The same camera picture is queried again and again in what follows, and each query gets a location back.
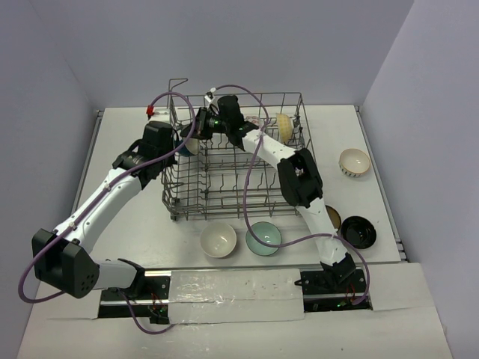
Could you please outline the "dark teal white bowl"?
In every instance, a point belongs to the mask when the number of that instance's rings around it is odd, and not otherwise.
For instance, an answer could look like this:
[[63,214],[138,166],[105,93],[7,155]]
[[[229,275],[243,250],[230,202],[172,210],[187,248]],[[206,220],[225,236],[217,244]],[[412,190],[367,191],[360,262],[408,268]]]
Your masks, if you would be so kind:
[[175,142],[175,147],[179,147],[183,142],[186,144],[177,151],[179,156],[183,157],[192,157],[196,156],[199,153],[199,140],[195,138],[186,138],[177,139]]

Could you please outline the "blue inside red patterned bowl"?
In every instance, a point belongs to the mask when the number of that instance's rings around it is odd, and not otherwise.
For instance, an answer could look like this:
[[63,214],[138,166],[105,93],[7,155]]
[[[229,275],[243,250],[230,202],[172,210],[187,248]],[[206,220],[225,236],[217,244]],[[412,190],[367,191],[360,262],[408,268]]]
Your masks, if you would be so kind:
[[245,120],[250,123],[253,123],[255,126],[263,126],[263,120],[258,116],[245,116]]

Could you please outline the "yellow dotted bowl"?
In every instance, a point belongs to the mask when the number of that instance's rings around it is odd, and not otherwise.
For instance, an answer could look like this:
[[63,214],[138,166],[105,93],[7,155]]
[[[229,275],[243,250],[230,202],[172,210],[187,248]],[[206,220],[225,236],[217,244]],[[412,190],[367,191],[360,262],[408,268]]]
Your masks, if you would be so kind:
[[278,137],[280,142],[288,144],[293,137],[293,122],[291,118],[286,114],[277,113],[276,125],[278,127]]

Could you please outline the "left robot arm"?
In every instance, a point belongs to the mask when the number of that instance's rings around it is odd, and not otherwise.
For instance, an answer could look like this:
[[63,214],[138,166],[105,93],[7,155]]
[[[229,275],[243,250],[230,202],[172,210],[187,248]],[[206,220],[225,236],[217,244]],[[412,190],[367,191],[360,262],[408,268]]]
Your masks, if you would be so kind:
[[119,288],[129,298],[146,289],[144,268],[129,260],[95,261],[90,253],[122,208],[167,167],[175,164],[173,127],[150,121],[140,139],[113,162],[102,184],[54,230],[32,239],[35,277],[62,293],[83,298],[96,289]]

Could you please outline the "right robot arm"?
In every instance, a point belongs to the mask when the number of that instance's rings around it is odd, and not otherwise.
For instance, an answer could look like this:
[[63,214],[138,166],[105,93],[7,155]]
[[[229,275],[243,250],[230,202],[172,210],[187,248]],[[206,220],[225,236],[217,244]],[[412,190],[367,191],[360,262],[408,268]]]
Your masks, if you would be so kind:
[[[268,248],[286,248],[313,239],[327,288],[342,292],[350,285],[356,264],[330,221],[323,198],[323,181],[314,157],[306,148],[294,150],[267,135],[269,113],[264,104],[260,107],[265,114],[262,126],[245,119],[237,96],[222,96],[199,108],[190,124],[181,128],[180,135],[206,141],[216,133],[223,134],[234,147],[251,154],[242,194],[242,211],[248,232],[257,243]],[[310,235],[274,245],[254,232],[247,213],[247,191],[256,159],[276,169],[282,197],[302,216]]]

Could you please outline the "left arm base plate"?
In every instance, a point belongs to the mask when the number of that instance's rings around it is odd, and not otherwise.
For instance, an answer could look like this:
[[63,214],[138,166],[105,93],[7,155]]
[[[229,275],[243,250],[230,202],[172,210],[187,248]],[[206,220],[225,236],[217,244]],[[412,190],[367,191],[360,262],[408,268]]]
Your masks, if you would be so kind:
[[168,305],[171,271],[146,271],[144,283],[136,294],[125,289],[108,288],[100,295],[99,319],[125,319],[131,317],[124,294],[137,320],[146,319],[152,325],[169,325]]

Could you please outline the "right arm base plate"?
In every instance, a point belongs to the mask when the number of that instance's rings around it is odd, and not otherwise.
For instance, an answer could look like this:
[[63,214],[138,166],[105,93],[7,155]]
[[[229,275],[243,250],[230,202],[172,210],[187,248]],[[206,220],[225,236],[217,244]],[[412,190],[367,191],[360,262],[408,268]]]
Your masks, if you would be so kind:
[[356,269],[353,275],[339,286],[326,282],[326,275],[319,270],[300,271],[300,279],[294,282],[302,289],[303,307],[306,313],[330,311],[371,310],[369,298],[353,305],[366,289],[364,271]]

